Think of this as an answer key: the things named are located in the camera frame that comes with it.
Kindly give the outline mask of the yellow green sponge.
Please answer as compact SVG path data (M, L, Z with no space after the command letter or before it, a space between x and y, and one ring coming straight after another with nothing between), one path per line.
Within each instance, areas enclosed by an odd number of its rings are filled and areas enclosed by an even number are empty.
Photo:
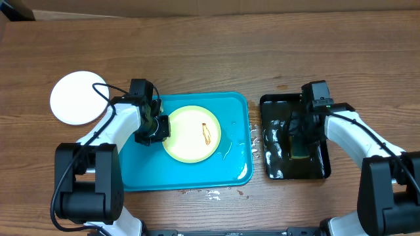
M300 136L290 136L290 155L292 159L306 159L310 157L305 140Z

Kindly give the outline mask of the yellow-green plate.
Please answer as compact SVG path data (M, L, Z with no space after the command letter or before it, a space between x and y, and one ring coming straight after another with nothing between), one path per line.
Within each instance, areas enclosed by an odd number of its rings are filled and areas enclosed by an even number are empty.
M170 136L165 151L182 163L198 163L210 157L221 141L221 126L208 109L184 106L169 115Z

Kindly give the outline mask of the white plate with stain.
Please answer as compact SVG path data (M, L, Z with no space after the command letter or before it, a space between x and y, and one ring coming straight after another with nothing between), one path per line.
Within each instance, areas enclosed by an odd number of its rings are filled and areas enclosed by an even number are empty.
M110 92L101 76L90 71L75 71L55 84L50 107L53 115L68 125L94 121L106 109Z

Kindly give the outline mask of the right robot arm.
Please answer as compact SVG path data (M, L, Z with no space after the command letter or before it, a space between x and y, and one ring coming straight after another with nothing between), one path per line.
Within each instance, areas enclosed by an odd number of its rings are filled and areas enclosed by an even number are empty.
M302 114L289 133L304 144L330 140L361 170L354 212L324 220L320 235L396 235L419 231L419 152L406 152L335 103L325 81L301 87Z

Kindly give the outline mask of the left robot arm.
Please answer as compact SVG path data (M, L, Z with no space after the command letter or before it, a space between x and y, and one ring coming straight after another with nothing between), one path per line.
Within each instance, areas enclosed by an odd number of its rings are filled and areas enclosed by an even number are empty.
M144 146L164 141L169 118L161 114L157 88L146 79L132 79L123 96L105 101L108 110L95 128L55 151L51 222L63 232L141 236L142 221L123 205L119 152L130 137Z

